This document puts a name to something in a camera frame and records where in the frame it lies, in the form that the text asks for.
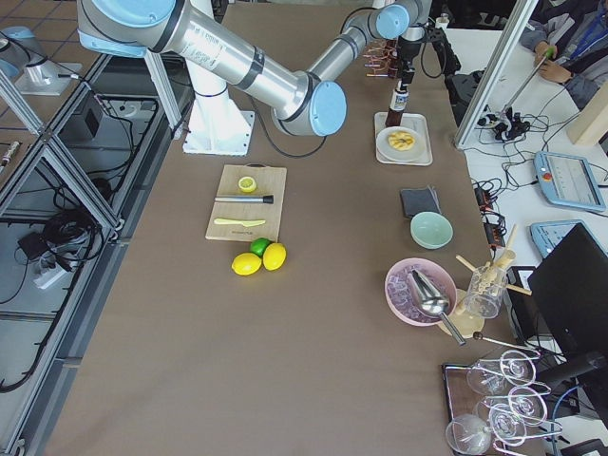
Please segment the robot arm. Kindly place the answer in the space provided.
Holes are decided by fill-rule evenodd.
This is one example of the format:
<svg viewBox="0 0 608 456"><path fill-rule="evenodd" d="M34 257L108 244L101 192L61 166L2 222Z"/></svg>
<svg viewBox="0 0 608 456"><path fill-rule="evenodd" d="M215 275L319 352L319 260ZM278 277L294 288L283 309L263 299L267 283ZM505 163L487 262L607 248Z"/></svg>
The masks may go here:
<svg viewBox="0 0 608 456"><path fill-rule="evenodd" d="M347 116L336 78L370 42L422 26L429 10L428 1L395 1L357 15L307 70L296 72L189 1L80 1L77 18L85 48L128 57L173 51L271 107L285 133L326 137Z"/></svg>
<svg viewBox="0 0 608 456"><path fill-rule="evenodd" d="M34 33L27 27L1 30L1 71L14 79L26 67L36 67L48 59Z"/></svg>

